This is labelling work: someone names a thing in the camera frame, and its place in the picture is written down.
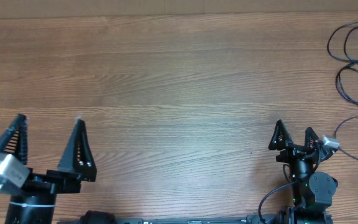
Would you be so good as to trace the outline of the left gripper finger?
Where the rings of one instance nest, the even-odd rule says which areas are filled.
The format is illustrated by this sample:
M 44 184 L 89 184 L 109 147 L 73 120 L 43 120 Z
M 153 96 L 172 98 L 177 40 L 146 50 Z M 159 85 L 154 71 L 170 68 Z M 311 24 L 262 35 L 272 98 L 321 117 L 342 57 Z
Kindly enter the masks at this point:
M 27 117 L 18 114 L 0 135 L 0 153 L 12 154 L 23 165 L 27 165 L 28 130 Z
M 71 173 L 81 181 L 96 181 L 97 168 L 88 143 L 86 123 L 82 119 L 76 120 L 68 144 L 58 163 L 58 170 Z

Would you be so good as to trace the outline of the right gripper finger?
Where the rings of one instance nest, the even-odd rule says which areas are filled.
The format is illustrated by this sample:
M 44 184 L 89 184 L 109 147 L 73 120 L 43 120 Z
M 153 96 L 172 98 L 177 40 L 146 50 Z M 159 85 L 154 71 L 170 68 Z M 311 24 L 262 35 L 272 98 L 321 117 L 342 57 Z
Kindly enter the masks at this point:
M 293 145 L 290 133 L 286 129 L 284 122 L 280 119 L 276 122 L 273 136 L 268 145 L 269 150 L 281 151 Z
M 319 137 L 314 132 L 312 127 L 308 127 L 305 130 L 305 147 L 308 149 L 316 149 L 318 145 Z

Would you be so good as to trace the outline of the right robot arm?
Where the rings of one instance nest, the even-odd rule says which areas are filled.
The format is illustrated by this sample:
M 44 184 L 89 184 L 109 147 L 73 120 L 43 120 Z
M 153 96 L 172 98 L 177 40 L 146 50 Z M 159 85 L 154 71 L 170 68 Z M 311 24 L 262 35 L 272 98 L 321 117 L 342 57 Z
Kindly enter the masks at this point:
M 323 136 L 319 138 L 311 127 L 305 130 L 304 145 L 293 142 L 282 120 L 275 125 L 273 136 L 268 145 L 271 151 L 278 151 L 276 161 L 288 168 L 285 174 L 288 181 L 268 195 L 290 187 L 293 194 L 293 206 L 284 208 L 277 215 L 265 220 L 261 208 L 258 215 L 262 223 L 332 223 L 326 209 L 332 205 L 333 196 L 338 187 L 337 180 L 317 168 L 333 156 L 339 149 L 339 141 Z

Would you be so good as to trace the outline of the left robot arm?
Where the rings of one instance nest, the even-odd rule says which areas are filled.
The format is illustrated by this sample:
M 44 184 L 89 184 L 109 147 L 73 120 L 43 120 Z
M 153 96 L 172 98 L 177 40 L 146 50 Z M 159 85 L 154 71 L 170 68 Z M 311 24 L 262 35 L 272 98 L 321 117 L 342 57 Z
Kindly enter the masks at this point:
M 28 146 L 28 120 L 18 114 L 0 135 L 0 194 L 11 197 L 5 222 L 51 223 L 59 194 L 78 194 L 82 182 L 96 180 L 86 123 L 76 120 L 56 170 L 27 167 Z

